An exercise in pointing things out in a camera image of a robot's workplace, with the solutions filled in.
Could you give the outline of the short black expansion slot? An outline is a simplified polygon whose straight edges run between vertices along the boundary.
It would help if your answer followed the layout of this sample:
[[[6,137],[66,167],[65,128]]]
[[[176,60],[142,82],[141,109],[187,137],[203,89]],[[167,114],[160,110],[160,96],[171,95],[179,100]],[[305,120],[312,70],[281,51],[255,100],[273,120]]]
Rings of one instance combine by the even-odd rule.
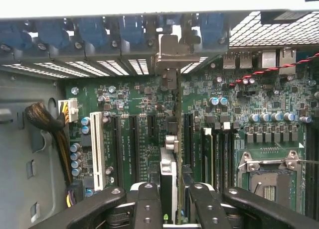
[[[157,117],[155,114],[147,115],[148,136],[157,138]]]

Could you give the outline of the blue slot clip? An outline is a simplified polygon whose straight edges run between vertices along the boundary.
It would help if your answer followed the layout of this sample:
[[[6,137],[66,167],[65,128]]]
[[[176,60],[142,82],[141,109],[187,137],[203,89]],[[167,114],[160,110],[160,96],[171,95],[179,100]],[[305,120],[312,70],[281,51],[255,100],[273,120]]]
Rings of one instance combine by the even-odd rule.
[[[60,19],[37,20],[35,22],[38,37],[46,44],[57,49],[69,45],[69,35],[64,29],[64,22]]]
[[[224,14],[200,13],[198,20],[202,47],[205,49],[211,48],[214,44],[217,44],[223,36]]]
[[[94,47],[106,45],[108,40],[104,22],[101,17],[82,17],[77,19],[81,38]]]
[[[141,15],[124,15],[119,17],[121,38],[131,44],[143,42],[143,17]]]
[[[18,23],[0,21],[0,43],[25,50],[32,47],[32,37]]]

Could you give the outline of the silver square port block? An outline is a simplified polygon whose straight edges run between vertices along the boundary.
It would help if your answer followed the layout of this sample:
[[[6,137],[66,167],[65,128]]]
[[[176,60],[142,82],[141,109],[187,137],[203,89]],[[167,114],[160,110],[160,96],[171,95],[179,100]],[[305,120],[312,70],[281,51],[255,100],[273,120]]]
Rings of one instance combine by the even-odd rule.
[[[277,57],[275,50],[266,50],[262,52],[261,67],[263,70],[275,68],[277,66]]]

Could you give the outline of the silver ethernet port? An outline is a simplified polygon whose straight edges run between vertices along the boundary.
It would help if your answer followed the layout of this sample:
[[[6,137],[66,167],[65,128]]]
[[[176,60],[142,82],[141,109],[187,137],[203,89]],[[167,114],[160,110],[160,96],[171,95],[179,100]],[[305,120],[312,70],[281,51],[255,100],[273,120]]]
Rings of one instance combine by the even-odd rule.
[[[279,55],[279,75],[288,76],[295,75],[296,66],[296,50],[293,48],[283,48]]]

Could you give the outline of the silver USB port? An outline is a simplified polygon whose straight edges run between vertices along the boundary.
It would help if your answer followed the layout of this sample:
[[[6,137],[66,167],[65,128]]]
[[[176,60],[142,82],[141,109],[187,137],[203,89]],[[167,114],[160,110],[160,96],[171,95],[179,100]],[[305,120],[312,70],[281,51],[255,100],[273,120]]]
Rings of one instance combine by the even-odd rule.
[[[236,68],[236,54],[227,52],[223,55],[223,69],[233,70]]]
[[[241,52],[239,56],[239,68],[240,69],[252,69],[252,55],[250,52]]]

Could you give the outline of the CPU socket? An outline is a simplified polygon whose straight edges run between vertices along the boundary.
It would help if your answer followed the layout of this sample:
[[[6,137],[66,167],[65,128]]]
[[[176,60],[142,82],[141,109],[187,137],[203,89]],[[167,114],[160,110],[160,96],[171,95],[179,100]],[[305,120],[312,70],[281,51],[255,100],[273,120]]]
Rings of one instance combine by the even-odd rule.
[[[245,151],[238,163],[236,186],[302,214],[302,176],[295,150],[289,150],[284,157],[259,159]]]

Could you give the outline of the black RAM slot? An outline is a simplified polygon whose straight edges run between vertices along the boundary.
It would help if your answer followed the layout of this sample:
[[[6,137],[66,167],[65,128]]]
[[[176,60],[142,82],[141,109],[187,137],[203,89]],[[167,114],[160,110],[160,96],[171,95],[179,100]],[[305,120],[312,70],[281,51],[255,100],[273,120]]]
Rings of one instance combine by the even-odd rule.
[[[227,132],[227,187],[234,185],[234,133]]]
[[[216,186],[218,187],[218,192],[222,192],[224,188],[223,158],[223,133],[219,130],[216,133]]]

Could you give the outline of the white expansion slot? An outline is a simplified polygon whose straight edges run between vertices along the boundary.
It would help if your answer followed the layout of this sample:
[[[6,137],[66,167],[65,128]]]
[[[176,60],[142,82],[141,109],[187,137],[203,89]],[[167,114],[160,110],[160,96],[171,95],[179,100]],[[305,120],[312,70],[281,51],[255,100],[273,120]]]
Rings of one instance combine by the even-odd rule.
[[[90,113],[91,149],[94,190],[102,191],[106,186],[105,151],[101,112]]]

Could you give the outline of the green motherboard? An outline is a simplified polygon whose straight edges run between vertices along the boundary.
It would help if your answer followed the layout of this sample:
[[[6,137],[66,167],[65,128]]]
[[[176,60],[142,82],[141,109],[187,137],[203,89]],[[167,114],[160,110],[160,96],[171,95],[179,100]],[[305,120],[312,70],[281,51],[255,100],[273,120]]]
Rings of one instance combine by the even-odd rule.
[[[211,185],[216,191],[216,133],[223,133],[223,176],[227,188],[227,132],[234,133],[234,185],[242,153],[253,158],[277,158],[295,150],[301,160],[319,160],[319,50],[296,52],[295,75],[279,69],[263,70],[252,56],[252,69],[223,69],[223,60],[200,66],[195,73],[182,69],[182,129],[184,114],[193,114],[193,167],[184,163],[182,133],[182,184]],[[172,93],[164,76],[87,78],[70,80],[67,96],[78,103],[79,119],[69,126],[74,191],[90,197],[94,190],[90,113],[101,112],[106,186],[117,186],[111,116],[121,121],[123,188],[135,184],[132,175],[129,116],[138,115],[140,182],[171,186],[161,177],[161,149],[174,131]],[[157,117],[157,138],[148,136],[147,115]],[[319,167],[301,163],[303,214],[319,207]]]

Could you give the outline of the open PC case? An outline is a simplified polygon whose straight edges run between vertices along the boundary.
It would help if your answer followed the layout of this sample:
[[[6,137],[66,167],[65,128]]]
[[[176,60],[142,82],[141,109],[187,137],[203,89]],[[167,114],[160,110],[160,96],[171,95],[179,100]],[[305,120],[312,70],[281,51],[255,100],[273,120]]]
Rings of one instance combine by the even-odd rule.
[[[223,13],[223,36],[208,49],[202,47],[202,41],[194,45],[194,53],[200,61],[185,67],[191,74],[200,66],[223,60],[227,52],[236,54],[236,68],[239,68],[241,52],[250,52],[261,66],[262,52],[275,50],[275,68],[278,68],[283,48],[307,53],[319,50],[319,9],[0,17],[0,21],[18,23],[32,37],[32,47],[25,50],[0,43],[0,229],[29,229],[89,198],[74,191],[69,126],[79,119],[79,109],[77,101],[67,96],[67,82],[87,78],[162,76],[156,67],[160,38],[168,34],[181,39],[183,33],[201,38],[200,13]],[[119,17],[124,15],[143,17],[144,39],[140,44],[121,38]],[[82,17],[103,19],[109,40],[106,45],[94,47],[81,38],[77,19]],[[38,37],[35,22],[47,19],[63,20],[69,35],[67,47],[57,49]],[[135,183],[129,190],[109,186],[124,189],[127,203],[123,208],[99,216],[95,229],[131,229],[134,203],[142,183],[153,182]],[[194,183],[202,182],[182,185],[179,225],[164,219],[161,188],[153,183],[159,192],[162,229],[202,229],[189,192],[189,186]],[[220,198],[230,188],[218,192],[211,185],[202,184],[217,192]],[[252,216],[225,202],[222,207],[232,229],[259,228]]]

